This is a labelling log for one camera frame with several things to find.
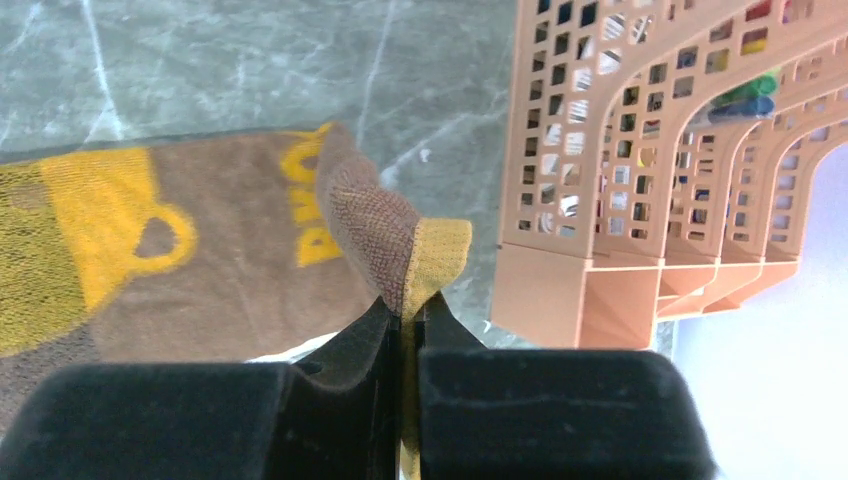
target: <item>perforated plastic panel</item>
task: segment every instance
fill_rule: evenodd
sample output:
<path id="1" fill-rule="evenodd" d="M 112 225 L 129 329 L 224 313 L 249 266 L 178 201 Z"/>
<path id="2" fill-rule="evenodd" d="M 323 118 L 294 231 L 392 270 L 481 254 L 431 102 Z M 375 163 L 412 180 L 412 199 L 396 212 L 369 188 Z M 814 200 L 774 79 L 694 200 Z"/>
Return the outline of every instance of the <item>perforated plastic panel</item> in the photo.
<path id="1" fill-rule="evenodd" d="M 800 243 L 789 234 L 778 248 L 784 239 L 772 231 L 773 218 L 787 215 L 772 212 L 782 158 L 772 147 L 825 125 L 790 132 L 778 117 L 752 131 L 758 121 L 690 121 L 703 121 L 698 111 L 714 97 L 781 66 L 777 111 L 835 99 L 848 80 L 848 2 L 518 5 L 496 323 L 546 346 L 644 348 L 657 320 L 738 308 L 794 273 Z M 838 124 L 838 108 L 826 108 L 827 125 Z M 752 167 L 758 173 L 743 180 Z M 746 198 L 759 200 L 739 205 L 752 187 Z M 739 230 L 734 208 L 754 206 L 763 213 Z M 800 210 L 787 216 L 804 223 Z M 754 231 L 756 248 L 734 243 Z M 767 248 L 786 260 L 767 266 Z"/>
<path id="2" fill-rule="evenodd" d="M 806 183 L 798 177 L 802 155 L 818 151 L 822 143 L 829 142 L 833 130 L 841 129 L 839 123 L 848 118 L 845 94 L 844 89 L 831 92 L 785 110 L 748 134 L 740 146 L 742 161 L 733 168 L 722 261 L 759 261 L 765 257 L 770 239 L 786 243 L 790 231 L 803 229 L 805 222 L 790 223 L 787 213 L 772 219 L 772 202 L 780 207 L 794 201 L 796 195 L 809 195 L 812 177 Z"/>
<path id="3" fill-rule="evenodd" d="M 784 66 L 775 95 L 778 112 L 848 85 L 847 43 L 848 39 L 841 38 Z M 750 120 L 681 136 L 671 189 L 667 261 L 678 263 L 676 253 L 701 255 L 705 262 L 721 256 L 733 165 L 754 160 L 757 145 L 740 143 L 755 127 L 763 128 L 758 127 L 761 123 L 768 122 Z M 739 195 L 736 192 L 733 200 L 748 202 L 748 197 Z M 757 208 L 753 203 L 743 206 Z M 746 221 L 744 214 L 739 221 Z M 736 223 L 737 219 L 731 217 L 728 228 L 734 230 Z M 689 255 L 685 260 L 693 261 L 693 258 Z"/>

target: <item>blue pen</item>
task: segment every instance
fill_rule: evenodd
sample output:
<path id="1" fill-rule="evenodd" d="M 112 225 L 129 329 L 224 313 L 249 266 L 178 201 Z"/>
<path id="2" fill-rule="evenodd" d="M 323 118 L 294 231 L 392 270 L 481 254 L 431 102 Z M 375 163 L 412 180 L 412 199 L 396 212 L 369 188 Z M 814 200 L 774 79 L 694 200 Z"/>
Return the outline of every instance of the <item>blue pen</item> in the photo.
<path id="1" fill-rule="evenodd" d="M 724 123 L 746 118 L 762 118 L 774 113 L 775 104 L 771 97 L 762 95 L 743 102 L 731 103 L 710 111 L 710 123 Z"/>

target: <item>white vein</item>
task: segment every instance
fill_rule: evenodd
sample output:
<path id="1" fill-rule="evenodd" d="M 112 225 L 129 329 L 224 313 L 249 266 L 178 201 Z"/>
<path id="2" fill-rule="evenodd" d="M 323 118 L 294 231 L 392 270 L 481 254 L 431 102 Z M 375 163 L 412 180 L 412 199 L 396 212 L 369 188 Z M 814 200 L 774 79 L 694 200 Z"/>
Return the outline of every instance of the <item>white vein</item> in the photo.
<path id="1" fill-rule="evenodd" d="M 236 69 L 236 84 L 239 89 L 244 88 L 244 57 L 239 55 L 239 66 Z"/>
<path id="2" fill-rule="evenodd" d="M 9 132 L 12 130 L 12 120 L 15 118 L 15 112 L 9 112 L 9 118 L 6 120 L 6 127 L 3 129 L 3 134 L 0 135 L 0 147 L 9 138 Z"/>
<path id="3" fill-rule="evenodd" d="M 371 65 L 371 71 L 368 72 L 368 78 L 365 80 L 365 100 L 362 102 L 362 113 L 359 114 L 359 121 L 356 123 L 357 147 L 362 145 L 362 139 L 365 135 L 365 118 L 368 115 L 368 108 L 371 105 L 371 91 L 374 88 L 374 79 L 377 78 L 377 73 L 380 71 L 380 62 L 383 61 L 383 50 L 386 49 L 386 40 L 389 38 L 389 33 L 392 30 L 396 3 L 397 0 L 389 0 L 386 19 L 383 21 L 383 33 L 380 35 L 380 43 L 377 44 L 377 53 L 374 54 L 374 63 Z"/>
<path id="4" fill-rule="evenodd" d="M 94 13 L 91 11 L 91 0 L 80 0 L 80 7 L 85 18 L 85 23 L 88 25 L 88 33 L 91 36 L 92 49 L 94 50 L 94 72 L 97 74 L 100 91 L 106 99 L 100 115 L 91 125 L 86 141 L 94 135 L 97 127 L 106 120 L 108 120 L 115 138 L 123 140 L 124 124 L 118 116 L 115 100 L 112 98 L 112 91 L 109 89 L 109 82 L 106 79 L 106 68 L 103 66 L 103 50 L 100 44 L 100 34 L 97 33 L 97 24 L 94 21 Z"/>
<path id="5" fill-rule="evenodd" d="M 24 43 L 24 40 L 26 40 L 27 35 L 29 34 L 29 29 L 30 27 L 32 27 L 32 22 L 35 21 L 36 17 L 41 15 L 41 12 L 43 10 L 44 8 L 41 6 L 41 2 L 36 3 L 32 7 L 30 7 L 29 15 L 27 15 L 27 18 L 24 21 L 24 27 L 23 29 L 21 29 L 21 34 L 18 35 L 18 37 L 15 38 L 12 43 L 7 45 L 6 48 L 3 49 L 4 55 L 14 52 L 18 49 L 18 47 L 20 47 Z"/>
<path id="6" fill-rule="evenodd" d="M 448 132 L 453 131 L 453 129 L 456 128 L 456 126 L 459 125 L 460 122 L 464 121 L 468 117 L 470 117 L 470 115 L 467 113 L 458 115 L 453 120 L 439 127 L 439 129 L 433 132 L 430 136 L 416 143 L 414 147 L 400 154 L 400 156 L 398 156 L 395 161 L 392 162 L 391 165 L 389 165 L 382 172 L 380 172 L 380 183 L 382 183 L 385 188 L 389 189 L 397 187 L 398 173 L 400 173 L 401 167 L 405 166 L 410 161 L 412 161 L 415 158 L 416 154 L 422 148 L 427 146 L 428 143 L 432 142 L 433 140 L 441 137 L 442 135 Z"/>

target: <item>yellow cup graphic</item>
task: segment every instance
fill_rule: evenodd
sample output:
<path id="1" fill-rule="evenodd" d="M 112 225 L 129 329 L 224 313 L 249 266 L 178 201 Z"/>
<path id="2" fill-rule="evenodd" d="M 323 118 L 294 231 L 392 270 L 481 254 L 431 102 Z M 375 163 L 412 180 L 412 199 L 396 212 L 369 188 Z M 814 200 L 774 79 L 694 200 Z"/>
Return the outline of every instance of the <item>yellow cup graphic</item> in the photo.
<path id="1" fill-rule="evenodd" d="M 68 333 L 133 277 L 188 261 L 197 241 L 194 225 L 157 197 L 149 153 L 142 148 L 0 169 L 0 287 L 8 287 L 6 294 L 0 291 L 0 356 Z M 139 242 L 154 219 L 170 227 L 173 248 L 139 257 Z M 30 233 L 15 225 L 28 225 Z"/>

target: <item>square hole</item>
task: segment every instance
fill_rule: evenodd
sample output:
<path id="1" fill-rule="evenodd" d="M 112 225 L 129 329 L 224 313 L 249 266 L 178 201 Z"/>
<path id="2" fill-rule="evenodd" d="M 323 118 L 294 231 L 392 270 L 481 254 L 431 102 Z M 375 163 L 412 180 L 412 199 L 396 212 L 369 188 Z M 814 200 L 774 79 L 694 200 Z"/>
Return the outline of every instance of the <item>square hole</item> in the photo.
<path id="1" fill-rule="evenodd" d="M 580 12 L 580 27 L 585 27 L 595 23 L 598 17 L 598 2 L 592 2 Z"/>
<path id="2" fill-rule="evenodd" d="M 592 58 L 592 55 L 595 54 L 594 48 L 589 48 L 592 43 L 592 36 L 586 35 L 585 37 L 580 37 L 577 40 L 577 60 L 585 60 L 587 58 Z"/>
<path id="3" fill-rule="evenodd" d="M 571 20 L 571 10 L 574 2 L 565 2 L 559 6 L 559 12 L 557 12 L 557 25 L 562 25 L 563 23 Z"/>
<path id="4" fill-rule="evenodd" d="M 794 176 L 785 176 L 777 178 L 777 189 L 778 190 L 794 190 L 795 189 L 795 177 Z"/>
<path id="5" fill-rule="evenodd" d="M 630 87 L 624 90 L 622 103 L 627 105 L 636 105 L 639 103 L 639 87 Z"/>
<path id="6" fill-rule="evenodd" d="M 530 137 L 524 141 L 524 156 L 525 157 L 535 157 L 536 152 L 539 149 L 539 139 L 537 137 Z"/>
<path id="7" fill-rule="evenodd" d="M 545 129 L 545 140 L 542 142 L 547 146 L 562 144 L 562 124 L 553 123 Z"/>
<path id="8" fill-rule="evenodd" d="M 654 188 L 654 177 L 649 175 L 639 175 L 636 177 L 636 193 L 647 195 Z"/>
<path id="9" fill-rule="evenodd" d="M 695 89 L 695 77 L 683 77 L 674 81 L 672 98 L 685 98 L 692 96 Z"/>
<path id="10" fill-rule="evenodd" d="M 580 205 L 580 197 L 577 195 L 563 195 L 559 201 L 559 214 L 566 218 L 577 216 L 577 207 Z"/>
<path id="11" fill-rule="evenodd" d="M 638 222 L 647 222 L 651 219 L 651 205 L 645 202 L 636 202 L 633 204 L 633 220 Z"/>
<path id="12" fill-rule="evenodd" d="M 713 161 L 706 159 L 698 161 L 698 175 L 701 177 L 706 177 L 713 174 Z"/>
<path id="13" fill-rule="evenodd" d="M 757 154 L 757 147 L 745 147 L 742 161 L 745 163 L 754 163 Z"/>
<path id="14" fill-rule="evenodd" d="M 707 187 L 706 185 L 695 186 L 695 193 L 692 195 L 692 198 L 696 202 L 710 201 L 710 187 Z"/>
<path id="15" fill-rule="evenodd" d="M 727 59 L 730 58 L 730 49 L 716 50 L 707 54 L 705 73 L 716 73 L 727 70 Z"/>
<path id="16" fill-rule="evenodd" d="M 696 223 L 698 225 L 706 225 L 707 211 L 703 208 L 696 208 L 692 210 L 692 223 Z"/>
<path id="17" fill-rule="evenodd" d="M 683 215 L 683 202 L 679 198 L 672 197 L 668 213 L 671 215 Z"/>
<path id="18" fill-rule="evenodd" d="M 559 65 L 554 65 L 554 69 L 551 72 L 551 85 L 559 85 L 565 82 L 565 64 L 560 63 Z"/>
<path id="19" fill-rule="evenodd" d="M 624 235 L 624 219 L 618 217 L 610 217 L 607 233 L 617 237 Z"/>
<path id="20" fill-rule="evenodd" d="M 550 205 L 556 200 L 556 187 L 553 183 L 543 183 L 539 186 L 539 203 Z"/>
<path id="21" fill-rule="evenodd" d="M 554 232 L 554 214 L 553 213 L 540 213 L 538 217 L 536 217 L 536 231 L 539 233 L 553 233 Z"/>
<path id="22" fill-rule="evenodd" d="M 646 120 L 642 124 L 642 138 L 649 138 L 660 134 L 660 120 Z"/>
<path id="23" fill-rule="evenodd" d="M 751 55 L 762 52 L 766 49 L 768 41 L 768 28 L 758 28 L 751 30 L 742 35 L 742 49 L 739 53 L 742 55 Z"/>
<path id="24" fill-rule="evenodd" d="M 667 71 L 667 63 L 659 63 L 657 65 L 653 65 L 651 67 L 651 70 L 648 72 L 648 83 L 654 85 L 657 83 L 664 82 Z"/>
<path id="25" fill-rule="evenodd" d="M 624 15 L 610 15 L 604 19 L 604 40 L 615 40 L 625 31 Z"/>
<path id="26" fill-rule="evenodd" d="M 589 100 L 577 100 L 568 104 L 568 123 L 586 123 Z"/>
<path id="27" fill-rule="evenodd" d="M 639 166 L 652 167 L 657 163 L 657 149 L 654 147 L 646 147 L 639 149 Z"/>
<path id="28" fill-rule="evenodd" d="M 544 42 L 545 40 L 548 39 L 548 26 L 549 25 L 550 25 L 550 23 L 548 23 L 548 22 L 542 22 L 542 23 L 536 25 L 536 37 L 535 37 L 536 43 L 542 43 L 542 42 Z"/>
<path id="29" fill-rule="evenodd" d="M 562 166 L 562 184 L 566 187 L 580 185 L 580 165 L 566 163 Z"/>
<path id="30" fill-rule="evenodd" d="M 604 50 L 600 58 L 598 58 L 598 73 L 601 75 L 609 75 L 618 71 L 621 67 L 621 49 L 613 48 Z"/>
<path id="31" fill-rule="evenodd" d="M 562 115 L 562 95 L 551 95 L 548 100 L 548 115 Z"/>
<path id="32" fill-rule="evenodd" d="M 733 35 L 733 20 L 728 20 L 720 26 L 710 30 L 710 43 L 726 40 Z"/>
<path id="33" fill-rule="evenodd" d="M 618 142 L 618 158 L 630 158 L 630 153 L 633 150 L 633 142 L 630 140 L 620 140 Z"/>
<path id="34" fill-rule="evenodd" d="M 798 155 L 787 155 L 783 157 L 783 160 L 780 162 L 780 168 L 784 170 L 796 170 L 798 168 L 798 161 L 800 157 Z"/>
<path id="35" fill-rule="evenodd" d="M 536 52 L 533 54 L 533 71 L 538 72 L 545 69 L 545 52 Z"/>
<path id="36" fill-rule="evenodd" d="M 810 134 L 811 142 L 826 142 L 830 136 L 830 127 L 819 128 Z"/>
<path id="37" fill-rule="evenodd" d="M 524 165 L 524 174 L 521 179 L 523 185 L 533 185 L 536 183 L 536 166 Z"/>
<path id="38" fill-rule="evenodd" d="M 771 0 L 760 2 L 745 11 L 745 21 L 750 22 L 751 20 L 767 17 L 769 13 L 771 13 Z"/>
<path id="39" fill-rule="evenodd" d="M 586 134 L 583 132 L 570 132 L 565 135 L 565 154 L 580 155 L 586 146 Z"/>
<path id="40" fill-rule="evenodd" d="M 568 32 L 560 33 L 554 42 L 554 55 L 561 55 L 568 51 Z"/>
<path id="41" fill-rule="evenodd" d="M 683 236 L 683 223 L 668 222 L 668 236 L 672 238 L 680 238 Z"/>
<path id="42" fill-rule="evenodd" d="M 692 154 L 690 152 L 677 152 L 677 168 L 689 168 L 692 166 Z"/>
<path id="43" fill-rule="evenodd" d="M 546 153 L 542 155 L 541 162 L 541 170 L 542 175 L 554 175 L 557 171 L 557 164 L 559 163 L 559 155 L 556 153 Z"/>
<path id="44" fill-rule="evenodd" d="M 665 93 L 663 92 L 654 92 L 648 95 L 648 111 L 657 112 L 662 110 L 663 99 L 665 99 Z"/>
<path id="45" fill-rule="evenodd" d="M 619 165 L 615 167 L 612 183 L 618 185 L 630 185 L 630 167 L 627 165 Z"/>
<path id="46" fill-rule="evenodd" d="M 542 81 L 533 80 L 530 82 L 530 100 L 538 100 L 542 98 Z"/>
<path id="47" fill-rule="evenodd" d="M 621 126 L 619 127 L 622 132 L 632 132 L 636 129 L 636 114 L 628 113 L 627 115 L 621 116 Z"/>
<path id="48" fill-rule="evenodd" d="M 629 195 L 627 192 L 612 192 L 610 195 L 610 208 L 613 210 L 627 210 Z"/>
<path id="49" fill-rule="evenodd" d="M 534 108 L 527 111 L 527 128 L 538 128 L 539 117 L 542 115 L 542 110 Z"/>
<path id="50" fill-rule="evenodd" d="M 792 196 L 778 195 L 774 200 L 774 208 L 777 210 L 789 210 L 792 208 Z"/>
<path id="51" fill-rule="evenodd" d="M 592 86 L 592 70 L 589 68 L 579 68 L 574 71 L 574 82 L 571 89 L 575 92 L 585 92 Z"/>
<path id="52" fill-rule="evenodd" d="M 692 68 L 698 63 L 698 47 L 687 47 L 677 52 L 677 69 Z"/>
<path id="53" fill-rule="evenodd" d="M 778 230 L 786 230 L 789 228 L 789 215 L 775 215 L 772 218 L 771 226 Z"/>

